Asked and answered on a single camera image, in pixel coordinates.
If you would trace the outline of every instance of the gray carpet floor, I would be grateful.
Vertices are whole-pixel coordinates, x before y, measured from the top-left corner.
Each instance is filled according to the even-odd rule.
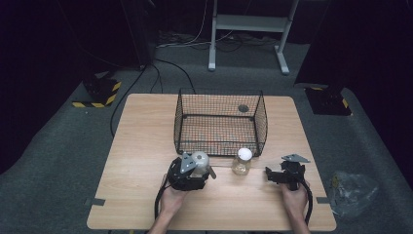
[[[411,233],[412,190],[357,97],[347,89],[342,93],[352,116],[314,115],[303,87],[293,86],[309,45],[285,46],[288,76],[281,75],[273,45],[242,46],[229,53],[219,50],[214,72],[207,70],[208,50],[201,50],[205,47],[162,48],[157,49],[155,57],[182,67],[196,88],[254,89],[262,90],[266,96],[292,97],[326,191],[337,171],[366,175],[378,182],[378,194],[372,204],[357,218],[336,216],[337,228],[332,233]],[[218,47],[231,50],[235,45],[220,43]],[[160,71],[162,87],[158,82],[152,93],[176,94],[179,88],[190,87],[185,73],[177,67],[157,60],[154,65]],[[73,107],[72,100],[86,96],[80,84],[33,138],[18,162],[0,175],[0,233],[108,233],[88,228],[91,207],[85,202],[94,197],[103,172],[113,140],[110,125],[116,132],[125,103],[121,97],[139,73],[130,69],[117,71],[113,78],[122,81],[122,86],[114,103],[104,108]],[[157,70],[148,66],[129,94],[150,93],[157,76]]]

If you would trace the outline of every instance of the yellow and black tape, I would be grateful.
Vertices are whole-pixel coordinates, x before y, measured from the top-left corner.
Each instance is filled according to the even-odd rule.
[[[122,82],[117,82],[113,88],[110,97],[103,102],[95,102],[95,101],[72,101],[72,105],[74,107],[106,107],[110,106],[112,102],[115,100],[116,95],[118,94],[119,88],[121,87]]]
[[[315,91],[323,91],[323,88],[312,88],[313,90],[315,90]],[[344,108],[349,108],[349,104],[347,103],[347,101],[343,98],[342,100],[341,100],[341,102],[343,102],[343,106],[344,106]]]

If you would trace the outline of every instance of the dark background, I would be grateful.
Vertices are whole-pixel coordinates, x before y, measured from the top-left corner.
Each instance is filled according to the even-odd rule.
[[[412,187],[411,7],[405,0],[331,1],[296,83],[353,91]]]
[[[68,16],[75,13],[70,16],[71,21],[76,21],[76,12],[79,11],[79,18],[84,17],[80,11],[85,13],[85,9],[90,12],[86,16],[101,16],[99,10],[114,4],[116,7],[109,8],[113,10],[111,14],[118,16],[118,20],[122,18],[123,12],[116,10],[119,1],[99,2],[89,9],[72,5],[72,9],[67,10]],[[160,29],[198,34],[204,1],[154,2],[158,7]],[[206,39],[210,35],[212,2],[208,1],[205,28],[201,34]],[[243,14],[248,5],[247,0],[219,2],[221,13]],[[283,15],[288,12],[288,4],[290,1],[287,0],[253,0],[247,13]],[[409,146],[413,140],[411,6],[411,1],[405,0],[302,0],[287,40],[312,43],[296,82],[331,85],[344,81],[356,94],[410,184],[412,178],[408,172],[412,160]],[[101,34],[105,26],[79,29],[73,34],[57,1],[1,1],[0,11],[0,94],[5,100],[0,114],[0,172],[3,173],[83,80],[113,68],[81,50],[79,39],[92,39],[90,45],[112,42],[113,47],[106,51],[94,48],[90,51],[122,66],[139,67],[139,62],[133,60],[135,55],[127,53],[131,45],[117,43],[131,37],[122,29],[124,21],[110,20],[106,26],[109,28],[112,24],[112,27],[106,30],[107,34]]]

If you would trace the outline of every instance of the black cable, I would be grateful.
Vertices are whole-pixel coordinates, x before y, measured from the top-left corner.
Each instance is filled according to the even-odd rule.
[[[162,184],[161,188],[158,191],[158,194],[156,195],[156,199],[155,199],[155,219],[158,217],[159,215],[159,202],[161,201],[162,195],[164,194],[165,189],[167,189],[167,182],[168,182],[168,176],[165,178],[164,184]]]
[[[197,46],[200,46],[200,45],[195,45],[195,46],[190,46],[192,49],[194,49],[194,50],[197,50],[197,51],[206,51],[206,50],[209,50],[209,44],[205,44],[206,45],[206,47],[204,47],[204,48],[198,48]]]
[[[59,0],[56,0],[56,1],[57,1],[57,4],[58,4],[58,7],[60,8],[61,13],[63,14],[64,20],[66,21],[67,25],[68,25],[69,28],[70,28],[70,32],[73,34],[73,37],[75,38],[76,46],[77,46],[81,51],[83,51],[85,54],[89,55],[90,57],[92,57],[92,58],[94,58],[94,59],[97,59],[97,60],[99,60],[99,61],[103,61],[103,62],[105,62],[105,63],[107,63],[107,64],[109,64],[109,65],[117,66],[117,67],[125,68],[125,69],[136,70],[136,68],[134,68],[134,67],[122,66],[122,65],[113,63],[113,62],[111,62],[111,61],[105,60],[105,59],[103,59],[103,58],[100,58],[100,57],[98,57],[98,56],[95,56],[94,54],[92,54],[91,52],[89,52],[89,51],[87,51],[85,48],[83,48],[82,45],[81,45],[80,42],[79,42],[79,39],[78,39],[77,36],[76,36],[75,30],[73,29],[72,24],[70,24],[70,21],[69,21],[69,19],[67,18],[67,15],[66,15],[66,13],[64,12],[63,7],[61,6]]]
[[[163,44],[169,44],[169,43],[175,43],[176,45],[185,44],[187,42],[193,41],[194,39],[195,39],[195,36],[187,36],[185,38],[183,35],[180,35],[177,33],[169,33],[169,32],[162,32],[160,36],[160,41],[163,42]]]
[[[194,39],[192,39],[192,40],[190,40],[190,41],[187,41],[187,42],[183,42],[182,44],[174,44],[174,43],[172,43],[172,44],[158,45],[157,48],[173,47],[173,46],[179,46],[179,45],[191,45],[190,43],[196,42],[197,39],[200,37],[201,33],[203,32],[204,24],[205,24],[205,20],[206,20],[206,14],[207,14],[207,0],[206,0],[206,2],[205,2],[205,7],[204,7],[203,23],[202,23],[202,25],[201,25],[201,28],[200,28],[200,31],[199,31],[198,35],[197,35]]]
[[[236,36],[240,39],[240,44],[239,44],[235,49],[226,51],[226,50],[222,50],[221,48],[219,48],[219,47],[216,46],[216,50],[221,51],[221,52],[230,53],[230,52],[235,52],[236,50],[238,50],[239,48],[241,48],[241,47],[243,46],[243,44],[244,44],[244,41],[243,41],[243,39],[242,39],[240,36],[238,36],[238,35],[236,35]]]
[[[297,179],[303,186],[304,186],[304,188],[306,189],[306,191],[307,191],[307,199],[308,199],[308,201],[309,201],[309,208],[308,208],[308,210],[307,210],[307,214],[306,214],[306,217],[305,217],[305,221],[306,221],[306,223],[307,223],[307,225],[309,224],[309,221],[310,221],[310,216],[311,216],[311,213],[312,213],[312,211],[313,211],[313,192],[311,191],[311,189],[310,189],[310,187],[309,187],[309,185],[307,185],[307,182],[306,182],[306,180],[304,179],[304,177],[301,175],[301,176],[299,176],[299,175],[297,175],[297,174],[294,174],[294,173],[290,173],[295,179]]]
[[[161,61],[161,62],[165,62],[165,63],[174,65],[174,66],[176,66],[177,68],[179,68],[181,71],[183,71],[183,72],[185,73],[186,77],[188,77],[188,81],[189,81],[189,83],[191,84],[191,88],[192,88],[193,90],[195,90],[194,84],[192,84],[191,77],[189,77],[188,72],[186,72],[182,67],[180,67],[180,66],[178,66],[178,65],[176,65],[175,63],[170,62],[170,61],[166,61],[166,60],[162,60],[162,59],[158,59],[158,58],[155,58],[155,60],[158,60],[158,61]]]
[[[155,83],[152,85],[152,88],[151,88],[151,91],[149,92],[149,94],[152,94],[152,90],[154,89],[155,85],[158,83],[158,80],[159,80],[159,83],[161,84],[161,94],[163,94],[164,93],[164,86],[162,85],[161,73],[159,72],[158,67],[156,67],[154,64],[151,64],[151,65],[157,70],[158,77],[156,78]]]
[[[237,38],[231,38],[231,39],[227,39],[227,40],[223,40],[223,43],[226,44],[235,44],[238,42],[242,42],[244,46],[248,46],[248,47],[260,47],[260,46],[266,46],[266,45],[272,45],[272,44],[276,44],[278,41],[273,39],[273,40],[269,40],[269,39],[258,39],[255,38],[253,36],[248,35],[249,37],[242,37],[239,34],[235,34],[235,36],[237,36],[240,40],[237,40]]]
[[[143,73],[146,70],[146,65],[143,67],[142,71],[140,72],[140,74],[136,77],[136,79],[133,81],[133,83],[131,84],[131,86],[127,89],[127,91],[122,95],[121,99],[119,100],[118,104],[116,105],[115,109],[113,110],[112,116],[110,117],[110,133],[112,134],[112,136],[114,137],[115,134],[113,132],[113,126],[112,126],[112,122],[113,122],[113,117],[115,116],[116,110],[118,109],[119,105],[121,104],[122,100],[125,98],[125,96],[127,95],[127,93],[130,91],[130,89],[134,86],[134,84],[136,84],[136,82],[139,80],[139,78],[143,75]]]

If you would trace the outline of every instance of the jar lid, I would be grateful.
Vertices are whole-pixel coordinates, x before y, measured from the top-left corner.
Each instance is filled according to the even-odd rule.
[[[242,160],[249,160],[252,158],[252,152],[248,148],[241,148],[238,150],[238,157]]]

